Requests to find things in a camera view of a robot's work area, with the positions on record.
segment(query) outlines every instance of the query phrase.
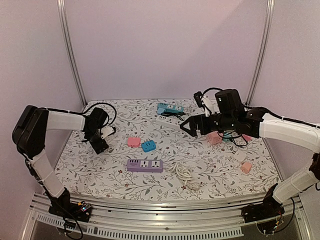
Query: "pink cube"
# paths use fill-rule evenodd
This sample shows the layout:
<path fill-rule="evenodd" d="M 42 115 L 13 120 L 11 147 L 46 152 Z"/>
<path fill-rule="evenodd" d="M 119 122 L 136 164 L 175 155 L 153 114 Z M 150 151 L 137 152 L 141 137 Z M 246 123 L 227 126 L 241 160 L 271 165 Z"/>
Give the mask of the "pink cube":
<path fill-rule="evenodd" d="M 250 169 L 252 167 L 252 164 L 248 161 L 244 162 L 241 166 L 241 170 L 245 173 L 248 174 L 250 172 Z"/>
<path fill-rule="evenodd" d="M 140 146 L 140 137 L 129 137 L 128 138 L 128 146 L 132 148 L 137 148 Z"/>
<path fill-rule="evenodd" d="M 209 134 L 207 134 L 206 139 L 211 145 L 219 144 L 222 142 L 222 137 L 218 135 L 217 131 L 210 132 Z"/>
<path fill-rule="evenodd" d="M 250 137 L 250 136 L 247 136 L 247 135 L 242 134 L 242 137 L 243 137 L 247 142 L 249 142 L 249 141 L 251 140 L 251 137 Z"/>

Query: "power strip switch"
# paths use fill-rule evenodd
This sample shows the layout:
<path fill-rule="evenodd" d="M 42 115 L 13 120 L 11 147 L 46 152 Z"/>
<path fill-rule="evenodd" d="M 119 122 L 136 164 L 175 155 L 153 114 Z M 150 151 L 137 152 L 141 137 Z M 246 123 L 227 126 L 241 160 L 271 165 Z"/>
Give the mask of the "power strip switch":
<path fill-rule="evenodd" d="M 128 159 L 126 168 L 130 172 L 162 173 L 164 163 L 162 160 Z"/>
<path fill-rule="evenodd" d="M 166 113 L 181 113 L 184 111 L 183 106 L 178 106 L 178 105 L 171 105 L 168 103 L 160 102 L 158 103 L 157 109 L 164 109 L 164 112 Z"/>
<path fill-rule="evenodd" d="M 166 126 L 168 128 L 172 128 L 176 130 L 181 130 L 180 124 L 183 123 L 183 121 L 180 121 L 178 119 L 174 119 L 174 118 L 162 116 L 162 115 L 157 116 L 155 121 L 159 125 Z"/>

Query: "blue block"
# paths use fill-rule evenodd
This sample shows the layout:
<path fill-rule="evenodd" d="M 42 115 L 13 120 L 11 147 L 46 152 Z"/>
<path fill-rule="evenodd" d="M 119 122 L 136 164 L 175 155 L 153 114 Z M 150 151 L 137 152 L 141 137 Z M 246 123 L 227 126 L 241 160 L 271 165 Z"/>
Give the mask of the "blue block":
<path fill-rule="evenodd" d="M 153 140 L 141 144 L 142 150 L 147 153 L 156 149 L 156 143 Z"/>

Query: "floral tablecloth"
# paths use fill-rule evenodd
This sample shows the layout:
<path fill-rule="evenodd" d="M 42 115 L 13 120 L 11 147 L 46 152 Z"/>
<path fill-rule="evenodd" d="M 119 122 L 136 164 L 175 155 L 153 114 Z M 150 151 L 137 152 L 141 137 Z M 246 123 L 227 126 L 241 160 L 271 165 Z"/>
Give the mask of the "floral tablecloth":
<path fill-rule="evenodd" d="M 97 103 L 91 101 L 87 107 Z M 210 145 L 205 136 L 191 137 L 182 130 L 174 130 L 156 123 L 156 109 L 160 102 L 182 105 L 189 114 L 200 114 L 193 99 L 110 100 L 117 110 L 113 124 L 116 133 L 107 137 L 109 148 L 97 155 L 84 134 L 74 131 L 55 167 L 55 173 L 70 192 L 95 197 L 168 201 L 202 200 L 261 193 L 279 181 L 279 176 L 266 146 L 261 139 L 252 139 L 241 148 L 231 142 Z M 112 108 L 105 109 L 110 117 Z M 154 140 L 156 150 L 144 152 L 141 147 L 127 145 L 128 137 L 140 137 L 141 142 Z M 241 170 L 241 162 L 234 151 L 246 153 L 252 164 L 249 174 Z M 162 173 L 127 171 L 128 159 L 163 160 Z M 167 171 L 179 162 L 193 170 L 200 190 L 189 190 L 175 175 Z"/>

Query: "pink block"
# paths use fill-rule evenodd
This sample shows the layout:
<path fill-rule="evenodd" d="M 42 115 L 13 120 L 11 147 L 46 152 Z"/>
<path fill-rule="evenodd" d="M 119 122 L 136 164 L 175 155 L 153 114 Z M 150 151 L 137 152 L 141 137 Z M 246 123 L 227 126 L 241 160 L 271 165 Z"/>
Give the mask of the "pink block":
<path fill-rule="evenodd" d="M 218 135 L 218 132 L 210 132 L 209 134 L 206 135 L 206 139 L 208 142 L 212 145 L 214 144 L 219 144 L 222 142 L 222 137 Z"/>
<path fill-rule="evenodd" d="M 137 148 L 140 146 L 140 137 L 129 137 L 128 138 L 128 146 L 129 147 L 133 147 L 133 148 Z"/>
<path fill-rule="evenodd" d="M 248 174 L 250 172 L 250 169 L 252 167 L 252 164 L 248 161 L 244 162 L 241 166 L 241 170 L 245 173 Z"/>
<path fill-rule="evenodd" d="M 249 141 L 251 140 L 251 137 L 250 137 L 250 136 L 247 136 L 247 135 L 242 134 L 242 137 L 243 137 L 247 142 L 249 142 Z"/>

